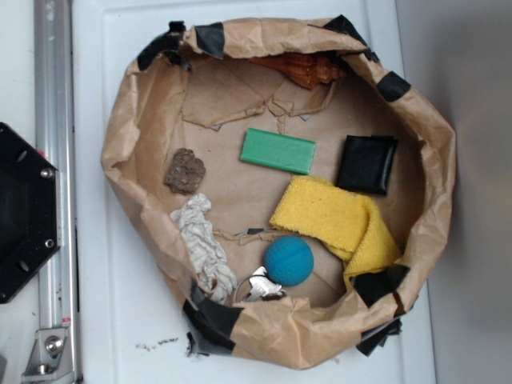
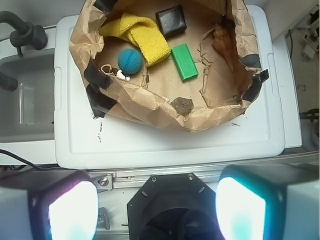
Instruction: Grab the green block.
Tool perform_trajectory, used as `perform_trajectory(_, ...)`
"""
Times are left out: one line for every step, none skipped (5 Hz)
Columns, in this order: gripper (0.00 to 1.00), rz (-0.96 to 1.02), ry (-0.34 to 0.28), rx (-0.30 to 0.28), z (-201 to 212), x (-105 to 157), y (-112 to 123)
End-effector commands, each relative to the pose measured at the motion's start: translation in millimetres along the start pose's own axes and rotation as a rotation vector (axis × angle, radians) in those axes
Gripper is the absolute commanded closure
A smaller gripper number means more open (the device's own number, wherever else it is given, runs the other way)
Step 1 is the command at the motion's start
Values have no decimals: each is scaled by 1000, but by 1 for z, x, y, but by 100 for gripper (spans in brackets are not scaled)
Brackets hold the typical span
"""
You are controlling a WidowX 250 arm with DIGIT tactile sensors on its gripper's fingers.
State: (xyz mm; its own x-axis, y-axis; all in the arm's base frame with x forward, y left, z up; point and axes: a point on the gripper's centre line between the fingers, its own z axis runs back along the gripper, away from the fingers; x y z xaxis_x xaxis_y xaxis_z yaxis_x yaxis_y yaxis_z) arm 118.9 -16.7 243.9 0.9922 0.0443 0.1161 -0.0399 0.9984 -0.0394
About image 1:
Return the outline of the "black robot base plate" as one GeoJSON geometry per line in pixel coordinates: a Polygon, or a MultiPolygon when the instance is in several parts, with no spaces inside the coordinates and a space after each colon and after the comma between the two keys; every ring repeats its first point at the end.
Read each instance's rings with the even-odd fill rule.
{"type": "Polygon", "coordinates": [[[1,303],[10,302],[60,248],[58,170],[1,124],[1,303]]]}

